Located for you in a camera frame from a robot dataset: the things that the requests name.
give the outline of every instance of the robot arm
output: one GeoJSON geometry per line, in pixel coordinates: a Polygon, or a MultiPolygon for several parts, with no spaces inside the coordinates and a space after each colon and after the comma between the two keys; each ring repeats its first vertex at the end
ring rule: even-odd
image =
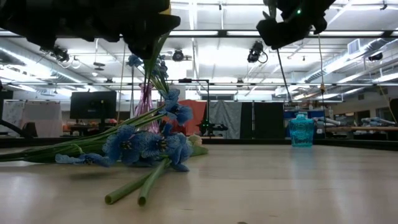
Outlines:
{"type": "Polygon", "coordinates": [[[170,0],[0,0],[0,27],[53,50],[57,37],[117,42],[132,53],[152,56],[154,41],[180,25],[178,16],[159,14],[170,0]]]}

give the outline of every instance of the blue container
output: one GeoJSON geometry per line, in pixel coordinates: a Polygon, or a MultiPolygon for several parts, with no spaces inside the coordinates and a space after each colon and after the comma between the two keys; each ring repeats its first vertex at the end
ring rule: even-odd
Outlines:
{"type": "Polygon", "coordinates": [[[313,141],[312,119],[307,119],[303,114],[298,114],[289,121],[290,137],[293,147],[311,147],[313,141]]]}

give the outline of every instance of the ceiling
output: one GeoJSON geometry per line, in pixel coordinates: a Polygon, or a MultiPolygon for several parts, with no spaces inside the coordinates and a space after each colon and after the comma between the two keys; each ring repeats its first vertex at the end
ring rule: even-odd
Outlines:
{"type": "MultiPolygon", "coordinates": [[[[262,0],[171,0],[172,14],[181,17],[181,25],[176,30],[254,30],[257,23],[263,19],[262,11],[268,11],[263,5],[262,0]]],[[[393,30],[398,28],[398,1],[385,1],[387,9],[380,10],[383,1],[377,0],[336,0],[331,9],[327,10],[325,19],[331,21],[328,30],[393,30]]],[[[277,20],[282,21],[278,11],[277,20]]],[[[34,45],[22,38],[9,38],[16,45],[22,47],[27,52],[25,54],[36,54],[46,60],[55,60],[44,55],[39,46],[34,45]]],[[[167,39],[162,54],[169,54],[175,49],[182,49],[185,55],[193,55],[195,49],[195,60],[198,65],[198,78],[210,79],[211,82],[229,83],[238,78],[243,78],[245,82],[260,83],[274,82],[282,83],[282,73],[279,67],[278,57],[275,51],[265,49],[268,61],[261,63],[247,63],[249,49],[252,44],[261,40],[260,38],[169,38],[167,39]]],[[[347,44],[354,39],[304,39],[280,49],[282,66],[288,82],[299,82],[310,71],[314,71],[321,66],[322,60],[327,60],[339,56],[347,50],[347,44]]],[[[93,82],[104,82],[107,78],[120,82],[131,82],[132,71],[130,67],[122,66],[130,55],[128,48],[123,41],[109,43],[100,39],[98,48],[94,42],[86,42],[80,39],[58,39],[57,45],[68,49],[68,53],[75,57],[81,65],[78,68],[72,66],[68,68],[56,68],[58,72],[68,70],[75,75],[76,79],[82,82],[91,80],[93,82]],[[93,62],[106,64],[104,71],[94,70],[93,62]]],[[[396,57],[398,45],[391,44],[386,51],[384,61],[392,60],[396,57]]],[[[169,67],[171,79],[193,77],[193,62],[166,61],[169,67]]],[[[366,66],[372,67],[379,65],[379,62],[365,62],[366,66]]],[[[353,75],[365,69],[364,61],[355,60],[329,74],[329,82],[338,82],[339,79],[353,75]]],[[[134,82],[141,82],[143,74],[135,69],[134,82]]],[[[279,86],[259,87],[256,91],[269,88],[280,88],[279,86]]]]}

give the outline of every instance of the gray curtain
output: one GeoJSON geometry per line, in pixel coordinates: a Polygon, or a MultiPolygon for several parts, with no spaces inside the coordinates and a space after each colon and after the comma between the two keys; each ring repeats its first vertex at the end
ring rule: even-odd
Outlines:
{"type": "Polygon", "coordinates": [[[213,124],[224,124],[227,131],[215,131],[214,134],[222,134],[226,139],[239,139],[241,136],[241,113],[240,102],[210,102],[210,122],[213,124]]]}
{"type": "MultiPolygon", "coordinates": [[[[5,101],[2,109],[2,119],[21,128],[22,112],[24,110],[24,101],[5,101]]],[[[19,134],[11,129],[0,125],[0,132],[8,132],[8,135],[18,137],[19,134]]]]}

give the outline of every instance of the black monitor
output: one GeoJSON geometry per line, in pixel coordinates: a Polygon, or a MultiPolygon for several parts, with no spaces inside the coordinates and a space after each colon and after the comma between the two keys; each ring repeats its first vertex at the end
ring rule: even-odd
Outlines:
{"type": "Polygon", "coordinates": [[[115,118],[116,98],[115,91],[73,92],[70,98],[70,118],[115,118]]]}

